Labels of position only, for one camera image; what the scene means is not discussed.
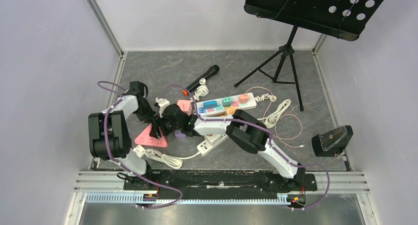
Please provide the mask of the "pink triangular socket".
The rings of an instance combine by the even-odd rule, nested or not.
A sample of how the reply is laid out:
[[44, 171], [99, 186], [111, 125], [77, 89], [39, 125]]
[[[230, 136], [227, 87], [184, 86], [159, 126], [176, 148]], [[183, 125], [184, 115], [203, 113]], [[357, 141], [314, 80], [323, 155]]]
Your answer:
[[168, 142], [164, 136], [157, 139], [155, 137], [150, 136], [152, 124], [149, 124], [134, 140], [137, 145], [141, 146], [150, 146], [150, 147], [159, 147], [159, 148], [167, 148]]

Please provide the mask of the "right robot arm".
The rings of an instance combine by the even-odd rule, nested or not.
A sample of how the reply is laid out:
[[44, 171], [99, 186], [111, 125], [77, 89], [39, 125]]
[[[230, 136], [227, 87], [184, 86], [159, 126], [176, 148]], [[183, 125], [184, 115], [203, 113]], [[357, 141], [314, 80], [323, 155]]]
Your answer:
[[156, 138], [176, 130], [188, 137], [226, 135], [242, 150], [260, 155], [269, 162], [288, 188], [296, 190], [305, 182], [306, 171], [303, 166], [279, 148], [273, 134], [261, 121], [244, 110], [239, 109], [231, 116], [205, 117], [198, 113], [188, 115], [176, 104], [170, 104], [161, 114], [154, 114], [149, 122], [152, 125], [150, 135]]

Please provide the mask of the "teal usb charger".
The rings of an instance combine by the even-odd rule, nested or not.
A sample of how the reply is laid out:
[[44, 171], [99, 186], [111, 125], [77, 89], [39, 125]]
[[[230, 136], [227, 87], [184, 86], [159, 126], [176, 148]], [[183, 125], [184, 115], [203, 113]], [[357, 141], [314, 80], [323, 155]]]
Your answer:
[[222, 99], [222, 105], [224, 107], [231, 106], [232, 103], [233, 103], [233, 99], [231, 97], [225, 97], [225, 98]]

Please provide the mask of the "blue plug adapter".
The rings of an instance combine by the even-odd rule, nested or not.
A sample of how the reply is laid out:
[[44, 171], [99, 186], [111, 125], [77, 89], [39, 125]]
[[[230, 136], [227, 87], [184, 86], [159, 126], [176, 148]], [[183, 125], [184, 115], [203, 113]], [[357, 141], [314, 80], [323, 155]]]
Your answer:
[[216, 100], [205, 101], [203, 103], [204, 109], [214, 109], [218, 106], [218, 102]]

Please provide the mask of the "white cube socket adapter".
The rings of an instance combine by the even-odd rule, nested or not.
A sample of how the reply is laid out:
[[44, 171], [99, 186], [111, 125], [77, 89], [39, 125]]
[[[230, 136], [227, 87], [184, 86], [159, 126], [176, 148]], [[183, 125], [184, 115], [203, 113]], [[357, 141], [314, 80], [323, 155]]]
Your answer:
[[206, 135], [205, 136], [205, 139], [208, 141], [208, 142], [215, 142], [215, 141], [217, 141], [220, 137], [221, 137], [222, 135], [219, 135], [219, 134], [210, 134], [210, 135]]

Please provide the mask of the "pink cube socket adapter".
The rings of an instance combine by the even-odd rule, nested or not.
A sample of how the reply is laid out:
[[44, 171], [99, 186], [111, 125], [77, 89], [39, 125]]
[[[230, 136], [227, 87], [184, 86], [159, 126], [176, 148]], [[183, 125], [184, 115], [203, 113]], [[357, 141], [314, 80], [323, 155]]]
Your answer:
[[177, 105], [180, 107], [181, 111], [186, 113], [188, 116], [192, 114], [192, 102], [190, 100], [179, 99]]

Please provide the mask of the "salmon pink usb charger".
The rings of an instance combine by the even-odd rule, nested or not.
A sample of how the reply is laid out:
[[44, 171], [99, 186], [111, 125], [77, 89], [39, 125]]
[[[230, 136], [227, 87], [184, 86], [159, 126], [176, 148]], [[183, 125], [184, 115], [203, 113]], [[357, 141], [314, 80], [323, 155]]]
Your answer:
[[241, 94], [241, 95], [239, 95], [238, 102], [240, 104], [248, 103], [248, 101], [249, 101], [249, 94]]

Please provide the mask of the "tan cube socket adapter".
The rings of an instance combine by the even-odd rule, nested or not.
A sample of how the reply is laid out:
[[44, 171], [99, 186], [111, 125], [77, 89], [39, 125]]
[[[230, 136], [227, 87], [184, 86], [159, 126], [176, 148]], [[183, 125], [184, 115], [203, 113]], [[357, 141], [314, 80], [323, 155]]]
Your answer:
[[226, 116], [231, 116], [236, 112], [237, 109], [238, 108], [235, 107], [235, 106], [228, 107], [228, 108], [225, 109], [225, 115]]

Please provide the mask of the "white square adapter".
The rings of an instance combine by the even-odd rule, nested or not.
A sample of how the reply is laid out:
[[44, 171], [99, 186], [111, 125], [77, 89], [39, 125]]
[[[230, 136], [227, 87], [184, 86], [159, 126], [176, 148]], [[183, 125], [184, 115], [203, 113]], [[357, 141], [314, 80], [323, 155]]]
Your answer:
[[144, 156], [146, 149], [144, 149], [141, 145], [137, 145], [134, 149], [133, 152], [139, 157], [141, 158], [142, 156]]

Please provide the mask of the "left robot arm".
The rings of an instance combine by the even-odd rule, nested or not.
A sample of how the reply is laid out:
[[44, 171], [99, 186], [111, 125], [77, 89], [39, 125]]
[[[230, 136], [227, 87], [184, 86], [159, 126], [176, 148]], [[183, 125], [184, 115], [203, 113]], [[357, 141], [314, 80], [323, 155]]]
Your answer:
[[134, 152], [126, 123], [132, 114], [141, 120], [153, 117], [146, 100], [148, 87], [140, 81], [133, 81], [128, 90], [108, 91], [118, 96], [116, 102], [106, 110], [88, 116], [90, 153], [125, 170], [117, 174], [120, 179], [148, 190], [155, 185], [155, 177], [150, 173], [149, 163]]

